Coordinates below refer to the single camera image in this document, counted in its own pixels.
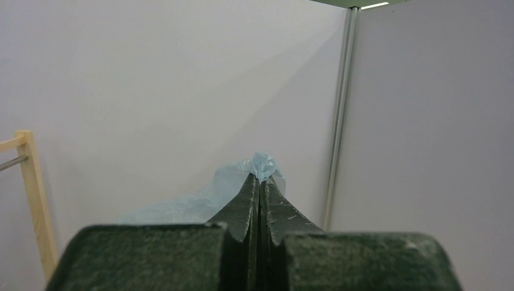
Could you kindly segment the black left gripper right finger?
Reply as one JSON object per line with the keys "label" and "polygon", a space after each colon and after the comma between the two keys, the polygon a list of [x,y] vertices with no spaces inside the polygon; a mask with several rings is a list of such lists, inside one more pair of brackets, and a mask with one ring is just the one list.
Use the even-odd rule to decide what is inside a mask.
{"label": "black left gripper right finger", "polygon": [[260,189],[261,290],[461,290],[432,236],[326,232],[270,179]]}

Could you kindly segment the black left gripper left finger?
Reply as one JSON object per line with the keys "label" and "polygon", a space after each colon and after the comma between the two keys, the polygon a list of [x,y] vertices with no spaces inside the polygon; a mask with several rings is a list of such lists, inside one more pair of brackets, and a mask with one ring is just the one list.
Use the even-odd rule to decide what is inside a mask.
{"label": "black left gripper left finger", "polygon": [[83,228],[47,290],[256,290],[259,192],[248,175],[202,224]]}

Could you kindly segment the light blue plastic trash bag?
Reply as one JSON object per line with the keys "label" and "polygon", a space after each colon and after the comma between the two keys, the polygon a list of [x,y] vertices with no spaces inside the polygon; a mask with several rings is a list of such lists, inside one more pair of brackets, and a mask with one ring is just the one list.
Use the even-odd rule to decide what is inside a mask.
{"label": "light blue plastic trash bag", "polygon": [[213,179],[198,192],[128,212],[121,216],[120,222],[131,225],[207,222],[239,193],[250,174],[255,175],[259,182],[274,179],[279,191],[285,193],[285,177],[275,159],[267,153],[255,152],[250,159],[218,168]]}

